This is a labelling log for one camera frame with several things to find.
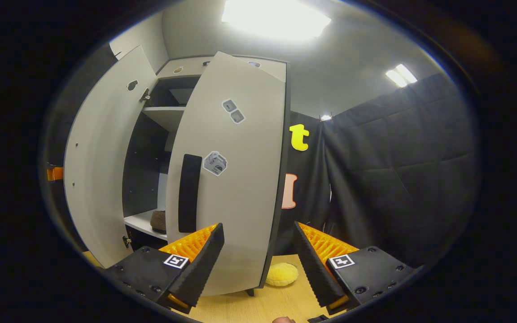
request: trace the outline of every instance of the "black padded wall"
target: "black padded wall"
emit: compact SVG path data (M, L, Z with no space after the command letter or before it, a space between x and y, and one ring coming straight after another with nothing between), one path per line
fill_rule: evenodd
M169 131L140 113L123 169L123 216L157 208L158 178Z
M301 169L316 180L295 182L297 206L283 210L282 235L291 221L285 215L317 229L325 223L324 231L342 241L376 245L416 267L435 260L464 229L481 181L478 137L467 104L444 75L351 108L316 131L308 143L317 138L318 145L289 147L289 172Z
M294 201L292 209L283 209L280 214L279 231L276 238L275 255L296 253L293 246L294 221L308 223L322 230L328 217L330 186L326 161L324 160L324 141L320 120L291 111L290 125L303 124L309 131L303 142L308 144L306 151L298 151L289 145L287 174L295 174Z

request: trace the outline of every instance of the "white wall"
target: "white wall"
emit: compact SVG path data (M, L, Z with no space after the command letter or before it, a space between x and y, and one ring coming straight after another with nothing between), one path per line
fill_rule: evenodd
M143 46L153 72L157 73L169 59L162 38L162 12L139 22L109 42L113 54L119 60L138 45Z
M171 58L190 55L270 57L290 62L291 110L318 118L393 92L384 73L403 63L418 79L443 72L406 35L343 1L300 0L332 19L320 37L287 41L222 24L224 0L184 0L165 8L162 30Z

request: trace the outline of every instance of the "black door handle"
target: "black door handle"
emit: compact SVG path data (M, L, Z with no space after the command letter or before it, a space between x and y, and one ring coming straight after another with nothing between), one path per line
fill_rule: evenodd
M179 232L191 233L197 231L197 195L203 157L183 156L183 168L179 183Z

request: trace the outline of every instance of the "black curtain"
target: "black curtain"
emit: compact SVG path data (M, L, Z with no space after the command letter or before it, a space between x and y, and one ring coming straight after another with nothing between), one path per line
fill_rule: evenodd
M297 176L294 182L294 201L292 209L283 209L280 213L279 231L276 237L275 255L296 253L293 247L294 221L308 223L322 229L329 212L330 184L326 171L324 155L324 137L321 122L298 112L291 112L291 126L303 124L309 131L303 142L308 149L298 151L289 145L287 174Z
M437 259L464 229L480 185L473 121L458 89L437 74L318 122L317 146L296 151L303 161L287 166L317 179L297 180L290 216L411 266Z

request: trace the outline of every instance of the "open cabinet door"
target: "open cabinet door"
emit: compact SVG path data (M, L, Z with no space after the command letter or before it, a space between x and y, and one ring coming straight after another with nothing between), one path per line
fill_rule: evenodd
M95 84L67 140L69 212L85 246L105 268L133 252L123 243L123 167L144 104L140 99L156 79L143 48L135 47Z
M224 246L203 296L260 284L276 207L284 116L285 82L221 52L191 94L171 155L166 230L173 242L223 223ZM213 151L226 163L218 175L205 169Z

